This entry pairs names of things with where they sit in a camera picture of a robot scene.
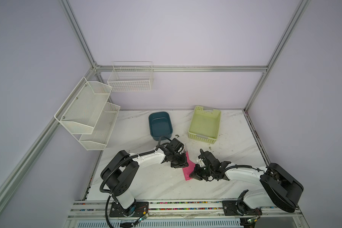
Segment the white mesh two-tier shelf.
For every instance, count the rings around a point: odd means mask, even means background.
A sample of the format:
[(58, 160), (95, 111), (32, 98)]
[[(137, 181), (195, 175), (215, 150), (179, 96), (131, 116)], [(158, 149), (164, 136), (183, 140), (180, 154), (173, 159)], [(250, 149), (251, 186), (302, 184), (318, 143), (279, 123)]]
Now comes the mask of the white mesh two-tier shelf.
[(120, 106), (110, 102), (112, 87), (82, 78), (54, 118), (88, 151), (104, 150)]

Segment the light green perforated basket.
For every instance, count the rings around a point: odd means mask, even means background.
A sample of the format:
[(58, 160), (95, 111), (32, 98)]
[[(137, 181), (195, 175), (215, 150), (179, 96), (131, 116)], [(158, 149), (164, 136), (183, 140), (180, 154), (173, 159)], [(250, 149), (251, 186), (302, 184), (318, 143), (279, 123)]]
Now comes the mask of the light green perforated basket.
[(194, 108), (188, 137), (197, 141), (214, 144), (219, 135), (221, 111), (197, 105)]

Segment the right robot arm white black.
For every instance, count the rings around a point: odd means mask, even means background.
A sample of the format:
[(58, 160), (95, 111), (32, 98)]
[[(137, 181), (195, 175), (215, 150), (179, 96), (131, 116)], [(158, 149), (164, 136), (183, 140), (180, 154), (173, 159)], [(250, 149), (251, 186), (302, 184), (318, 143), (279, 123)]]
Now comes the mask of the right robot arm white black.
[(278, 207), (293, 213), (304, 191), (303, 185), (277, 163), (266, 167), (238, 165), (221, 162), (211, 152), (203, 150), (189, 177), (199, 181), (243, 181), (259, 186), (256, 191), (244, 190), (232, 206), (226, 206), (240, 216), (259, 213), (262, 207)]

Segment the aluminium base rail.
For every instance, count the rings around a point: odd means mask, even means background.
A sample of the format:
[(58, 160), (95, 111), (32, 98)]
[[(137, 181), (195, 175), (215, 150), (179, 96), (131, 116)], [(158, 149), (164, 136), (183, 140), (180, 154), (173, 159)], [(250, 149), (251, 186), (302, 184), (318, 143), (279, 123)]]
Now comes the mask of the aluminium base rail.
[[(220, 199), (153, 200), (146, 209), (151, 219), (201, 219), (225, 217), (230, 207)], [(75, 201), (68, 220), (104, 219), (105, 200)]]

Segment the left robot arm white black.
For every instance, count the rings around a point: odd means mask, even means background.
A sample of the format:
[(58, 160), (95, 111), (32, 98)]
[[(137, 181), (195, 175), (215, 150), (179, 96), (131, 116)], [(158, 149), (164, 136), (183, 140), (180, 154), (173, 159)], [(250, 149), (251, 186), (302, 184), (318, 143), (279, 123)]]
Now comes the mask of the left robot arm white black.
[(185, 146), (177, 138), (160, 137), (157, 145), (150, 151), (130, 154), (119, 151), (110, 163), (102, 170), (101, 193), (109, 194), (120, 212), (130, 217), (136, 212), (137, 201), (129, 188), (140, 168), (155, 164), (170, 163), (171, 168), (188, 167)]

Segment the pink paper napkin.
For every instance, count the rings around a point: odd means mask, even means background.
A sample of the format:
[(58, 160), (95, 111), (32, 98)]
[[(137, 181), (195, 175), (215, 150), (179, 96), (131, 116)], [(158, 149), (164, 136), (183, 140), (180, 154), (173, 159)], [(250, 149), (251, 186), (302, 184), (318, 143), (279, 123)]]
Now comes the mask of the pink paper napkin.
[(187, 164), (188, 164), (188, 166), (182, 168), (182, 171), (183, 171), (185, 180), (186, 180), (186, 181), (189, 181), (189, 180), (192, 179), (192, 178), (190, 177), (190, 174), (194, 171), (194, 168), (195, 168), (195, 165), (196, 165), (196, 164), (190, 160), (190, 158), (189, 158), (189, 153), (188, 153), (188, 152), (186, 152), (185, 155), (186, 155), (186, 158), (187, 158)]

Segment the dark teal plastic tub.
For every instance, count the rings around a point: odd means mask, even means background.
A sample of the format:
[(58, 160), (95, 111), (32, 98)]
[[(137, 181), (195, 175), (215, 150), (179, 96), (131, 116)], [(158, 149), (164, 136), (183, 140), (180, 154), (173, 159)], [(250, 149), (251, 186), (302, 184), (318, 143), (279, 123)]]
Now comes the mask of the dark teal plastic tub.
[(152, 113), (148, 117), (150, 135), (158, 141), (161, 136), (171, 138), (173, 133), (173, 126), (171, 118), (167, 112), (156, 112)]

